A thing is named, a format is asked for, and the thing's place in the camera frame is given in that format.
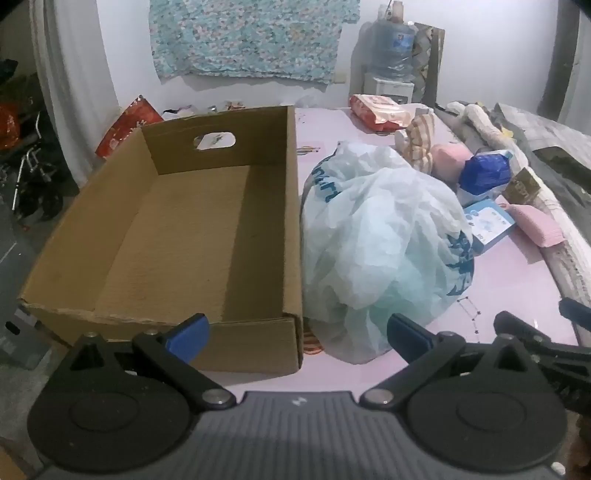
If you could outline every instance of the wall outlet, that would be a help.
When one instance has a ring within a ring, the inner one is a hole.
[[[333,75],[333,83],[347,83],[347,72],[344,70],[337,70]]]

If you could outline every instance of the screw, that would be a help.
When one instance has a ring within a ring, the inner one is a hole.
[[[203,392],[202,398],[210,405],[224,405],[232,399],[232,394],[228,390],[212,388]]]
[[[394,394],[383,388],[372,388],[365,392],[363,397],[373,405],[388,405],[394,399]]]

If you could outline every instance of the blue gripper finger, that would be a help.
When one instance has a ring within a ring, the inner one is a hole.
[[[203,313],[193,315],[167,332],[164,340],[166,350],[188,364],[207,345],[209,340],[207,317]]]

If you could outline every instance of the white plastic bag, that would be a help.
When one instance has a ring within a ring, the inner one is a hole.
[[[337,358],[383,354],[392,314],[426,325],[472,282],[472,233],[456,196],[390,147],[340,143],[302,202],[304,316]]]

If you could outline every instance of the box handle hole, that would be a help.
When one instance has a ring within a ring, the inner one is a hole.
[[[21,329],[14,325],[14,323],[12,322],[6,322],[5,326],[6,330],[8,330],[13,335],[18,335],[19,333],[21,333]]]
[[[236,137],[231,132],[213,132],[199,135],[193,140],[196,150],[209,150],[211,148],[228,148],[236,143]]]

